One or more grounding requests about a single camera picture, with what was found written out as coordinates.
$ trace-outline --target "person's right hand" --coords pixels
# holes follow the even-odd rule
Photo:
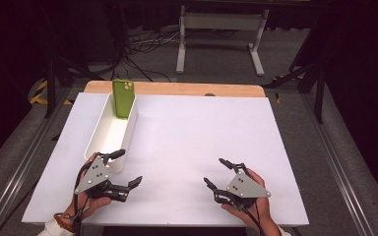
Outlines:
[[[256,174],[251,169],[247,169],[247,171],[254,181],[263,186],[263,188],[266,188],[265,181],[258,174]],[[272,220],[272,216],[270,215],[269,199],[258,198],[256,200],[256,205],[251,206],[250,208],[248,208],[248,210],[256,219],[258,219],[260,225],[263,228],[263,231],[265,231],[265,234],[268,236],[281,235],[281,231],[279,230],[275,222]],[[243,211],[239,211],[231,205],[223,204],[221,205],[221,207],[229,213],[233,214],[234,216],[240,218],[247,226],[259,232],[258,226],[254,223],[250,216],[248,216],[248,214],[244,213]]]

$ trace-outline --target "smartphone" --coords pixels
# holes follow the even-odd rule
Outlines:
[[[116,116],[128,119],[135,99],[134,83],[127,80],[113,80],[112,90]]]

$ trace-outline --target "white table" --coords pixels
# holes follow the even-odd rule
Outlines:
[[[25,212],[43,223],[70,203],[107,93],[80,93]],[[308,224],[269,100],[265,97],[137,95],[139,117],[124,170],[142,175],[126,203],[112,203],[85,223],[133,226],[243,226],[214,202],[204,177],[223,189],[234,176],[219,158],[244,162],[265,180],[275,222]]]

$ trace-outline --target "white desk frame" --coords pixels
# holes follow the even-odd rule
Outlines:
[[[187,13],[186,7],[180,10],[180,43],[177,56],[177,74],[183,74],[186,54],[186,29],[216,29],[216,30],[255,30],[256,38],[253,43],[249,43],[251,58],[253,59],[256,74],[263,77],[265,72],[260,62],[257,49],[263,30],[268,19],[269,10],[264,10],[262,15],[235,15],[235,14],[205,14]]]

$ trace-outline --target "gray floor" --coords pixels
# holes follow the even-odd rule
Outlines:
[[[266,30],[259,48],[266,76],[258,78],[246,45],[253,37],[248,32],[237,32],[231,37],[197,31],[187,41],[185,73],[176,75],[178,44],[163,45],[151,53],[130,56],[142,69],[167,74],[174,82],[259,85],[272,77],[284,75],[294,55],[308,34],[307,30]],[[127,67],[128,76],[144,81],[144,76]],[[122,78],[127,72],[120,65],[115,70]],[[155,81],[166,82],[163,76],[148,73]],[[85,87],[86,79],[77,80],[69,89],[74,99]],[[275,92],[280,94],[276,101]],[[310,112],[314,94],[298,94],[294,83],[278,90],[266,90],[281,131],[296,181],[301,189],[310,224],[298,227],[301,235],[378,235],[378,185],[355,146],[339,111],[326,89],[324,125],[318,125]],[[39,149],[34,152],[31,170],[22,179],[20,189],[7,206],[11,211],[28,189],[39,178],[56,145],[52,139],[61,133],[71,105],[62,105],[55,114]],[[0,149],[0,197],[16,173],[19,163],[35,141],[44,121],[45,105],[34,104],[33,109]],[[21,222],[30,198],[26,198],[2,228],[0,235],[36,235],[42,226]],[[101,235],[102,228],[87,226],[86,235]]]

